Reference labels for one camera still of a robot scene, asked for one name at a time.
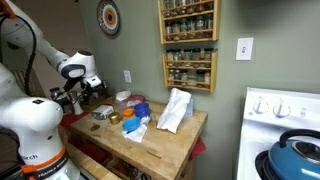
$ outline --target kettle handle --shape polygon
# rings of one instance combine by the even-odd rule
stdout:
[[[310,130],[310,129],[293,129],[293,130],[286,131],[280,136],[280,142],[279,142],[280,148],[286,147],[287,140],[293,136],[310,136],[310,137],[320,139],[320,132]]]

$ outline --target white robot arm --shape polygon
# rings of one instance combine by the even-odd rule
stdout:
[[[69,57],[52,47],[40,28],[15,4],[9,0],[0,0],[0,3],[3,40],[22,48],[36,46],[50,65],[68,80],[81,79],[90,87],[101,83],[90,52],[79,51]],[[62,116],[63,111],[56,102],[24,94],[11,72],[0,63],[0,128],[17,134],[18,152],[25,163],[22,169],[36,179],[76,180],[80,177],[79,169],[68,158],[60,140],[57,126]]]
[[[90,52],[79,51],[74,56],[58,51],[43,38],[40,28],[25,14],[20,8],[9,0],[6,2],[12,9],[15,17],[8,17],[3,21],[1,28],[1,38],[22,48],[32,48],[34,46],[34,36],[36,40],[36,50],[44,55],[50,65],[55,68],[64,78],[72,80],[82,78],[84,84],[96,87],[101,84],[96,76],[94,57]]]

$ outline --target blue tea kettle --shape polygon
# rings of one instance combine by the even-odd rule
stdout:
[[[320,148],[310,142],[289,140],[293,136],[320,139],[320,132],[308,129],[284,132],[268,152],[272,170],[281,180],[320,179]]]

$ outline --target white plastic bag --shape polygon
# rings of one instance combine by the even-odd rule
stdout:
[[[169,103],[161,114],[157,128],[177,132],[178,126],[186,113],[191,94],[177,88],[171,90]]]

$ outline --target spice rack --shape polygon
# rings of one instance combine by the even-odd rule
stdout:
[[[196,7],[199,5],[205,5],[207,3],[213,3],[212,9],[206,9],[201,12],[185,13],[176,16],[165,17],[164,13],[168,11],[175,11],[182,8]],[[201,42],[201,41],[216,41],[219,39],[219,27],[220,27],[220,0],[200,0],[200,2],[195,2],[192,4],[186,4],[183,6],[176,6],[174,8],[167,8],[163,1],[158,1],[158,14],[159,14],[159,27],[160,27],[160,40],[161,44],[172,44],[172,43],[186,43],[186,42]],[[174,22],[183,18],[196,18],[200,15],[211,15],[213,25],[210,29],[201,29],[201,30],[188,30],[186,32],[178,33],[167,33],[166,23]],[[175,37],[185,36],[185,34],[204,34],[202,37],[194,38],[178,38]]]
[[[169,61],[167,59],[167,54],[164,53],[162,54],[162,65],[163,65],[163,74],[164,74],[164,84],[165,87],[175,87],[175,88],[183,88],[183,89],[195,89],[195,90],[203,90],[203,91],[209,91],[210,93],[213,93],[213,91],[215,90],[216,87],[216,75],[217,75],[217,58],[218,58],[218,51],[214,51],[211,54],[211,61],[207,61],[207,60],[179,60],[179,61]],[[179,62],[179,63],[192,63],[192,64],[207,64],[207,63],[211,63],[210,67],[193,67],[193,66],[169,66],[168,63],[175,63],[175,62]],[[190,85],[186,85],[186,86],[182,86],[182,85],[177,85],[177,84],[172,84],[175,82],[178,83],[186,83],[188,84],[188,80],[187,81],[183,81],[183,80],[170,80],[169,79],[169,70],[170,69],[180,69],[180,70],[204,70],[204,71],[210,71],[210,83],[204,83],[204,82],[195,82],[196,86],[190,86]]]

